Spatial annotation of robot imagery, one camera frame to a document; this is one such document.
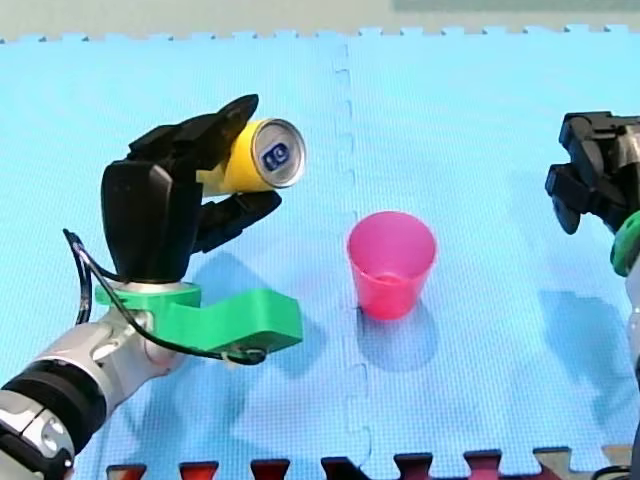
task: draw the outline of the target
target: can lid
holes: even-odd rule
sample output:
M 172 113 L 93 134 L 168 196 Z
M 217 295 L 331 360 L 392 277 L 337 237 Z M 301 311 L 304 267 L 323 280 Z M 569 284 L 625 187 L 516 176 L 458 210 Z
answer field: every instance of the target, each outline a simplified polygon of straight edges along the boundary
M 304 140 L 286 120 L 265 120 L 253 135 L 252 153 L 260 176 L 274 188 L 290 187 L 304 173 Z

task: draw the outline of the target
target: plastic cup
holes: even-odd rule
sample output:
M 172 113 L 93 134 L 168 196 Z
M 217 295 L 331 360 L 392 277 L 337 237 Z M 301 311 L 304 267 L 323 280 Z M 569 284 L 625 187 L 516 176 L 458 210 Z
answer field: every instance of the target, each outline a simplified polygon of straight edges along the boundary
M 402 212 L 380 212 L 351 231 L 347 253 L 358 303 L 377 320 L 407 315 L 436 257 L 436 240 L 417 218 Z

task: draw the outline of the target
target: blue foam mat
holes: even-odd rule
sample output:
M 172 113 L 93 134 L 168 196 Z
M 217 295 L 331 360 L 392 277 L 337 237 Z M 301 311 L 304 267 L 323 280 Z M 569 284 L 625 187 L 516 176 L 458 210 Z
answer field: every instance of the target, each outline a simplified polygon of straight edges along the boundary
M 257 92 L 257 117 L 300 127 L 308 174 L 268 220 L 194 258 L 188 278 L 206 303 L 260 285 L 295 296 L 306 340 L 260 367 L 194 359 L 146 385 L 83 452 L 79 478 L 145 463 L 145 478 L 166 479 L 180 462 L 215 460 L 216 478 L 237 479 L 251 460 L 288 458 L 287 478 L 311 479 L 322 457 L 347 456 L 389 479 L 395 454 L 421 452 L 434 454 L 432 475 L 454 477 L 469 473 L 464 453 L 496 449 L 505 474 L 527 474 L 539 469 L 533 449 L 548 447 L 571 448 L 578 470 L 603 466 L 600 448 L 630 442 L 637 421 L 628 305 L 610 235 L 586 219 L 565 236 L 543 186 L 566 158 L 565 112 L 640 112 L 621 87 L 640 72 L 628 61 L 640 40 L 620 27 L 570 30 L 2 45 L 0 288 L 11 321 L 0 341 L 12 355 L 0 377 L 75 317 L 60 229 L 109 264 L 102 168 L 157 124 Z M 391 208 L 433 227 L 439 258 L 416 313 L 381 329 L 358 318 L 344 240 L 358 218 Z

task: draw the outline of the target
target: black cable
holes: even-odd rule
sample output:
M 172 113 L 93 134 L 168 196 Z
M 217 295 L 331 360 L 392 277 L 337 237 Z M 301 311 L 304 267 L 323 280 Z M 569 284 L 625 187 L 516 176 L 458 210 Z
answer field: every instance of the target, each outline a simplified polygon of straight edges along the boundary
M 78 307 L 78 316 L 76 317 L 76 325 L 80 325 L 82 323 L 87 323 L 91 316 L 91 307 L 93 302 L 93 295 L 91 292 L 91 270 L 89 270 L 89 267 L 80 261 L 80 258 L 73 248 L 73 244 L 80 240 L 77 235 L 71 233 L 66 228 L 62 230 L 62 233 L 64 233 L 67 243 L 69 244 L 69 248 L 71 249 L 71 253 L 73 254 L 73 260 L 75 261 L 76 269 L 78 270 L 78 279 L 80 280 L 80 306 Z
M 142 326 L 140 326 L 138 322 L 136 322 L 135 318 L 133 317 L 129 309 L 127 309 L 124 306 L 124 303 L 122 302 L 120 297 L 118 297 L 118 295 L 114 292 L 111 285 L 109 285 L 109 283 L 105 280 L 106 275 L 103 275 L 102 273 L 105 270 L 102 269 L 102 267 L 100 267 L 96 263 L 96 261 L 91 257 L 91 255 L 89 255 L 89 253 L 85 250 L 84 245 L 80 241 L 80 238 L 71 232 L 68 232 L 68 233 L 69 233 L 68 239 L 70 238 L 72 240 L 70 242 L 70 245 L 73 250 L 74 257 L 77 261 L 77 264 L 80 263 L 84 265 L 85 270 L 88 269 L 90 273 L 93 273 L 93 275 L 96 277 L 96 279 L 98 280 L 102 288 L 104 288 L 104 290 L 107 292 L 107 295 L 109 295 L 111 302 L 113 302 L 114 306 L 118 309 L 118 311 L 127 321 L 127 323 L 136 331 L 136 333 L 138 333 L 141 337 L 150 341 L 151 343 L 158 345 L 159 347 L 166 348 L 168 350 L 173 350 L 178 353 L 183 353 L 185 355 L 193 355 L 197 357 L 213 358 L 215 360 L 225 359 L 225 357 L 223 357 L 219 353 L 213 353 L 213 352 L 207 352 L 205 350 L 183 347 L 182 345 L 179 345 L 177 343 L 162 340 L 156 337 L 155 335 L 149 333 Z M 80 282 L 81 284 L 84 284 L 84 285 L 87 284 L 86 278 L 82 278 L 82 276 L 81 276 Z M 251 352 L 249 351 L 243 352 L 242 357 L 237 357 L 235 355 L 228 355 L 226 359 L 229 360 L 230 362 L 237 363 L 239 365 L 248 365 L 248 366 L 258 365 L 266 359 L 266 352 L 260 349 L 255 349 L 255 350 L 252 349 Z
M 610 467 L 601 468 L 591 475 L 591 480 L 601 480 L 603 477 L 609 475 L 617 475 L 609 480 L 629 480 L 631 476 L 631 467 L 629 465 L 612 465 Z

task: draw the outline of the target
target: black joint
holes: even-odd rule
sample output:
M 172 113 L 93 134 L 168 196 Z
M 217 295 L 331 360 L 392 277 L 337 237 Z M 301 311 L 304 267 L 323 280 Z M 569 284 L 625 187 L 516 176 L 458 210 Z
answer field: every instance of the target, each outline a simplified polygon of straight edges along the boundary
M 71 364 L 36 362 L 2 389 L 24 395 L 56 415 L 67 428 L 76 454 L 106 419 L 106 401 L 98 385 Z

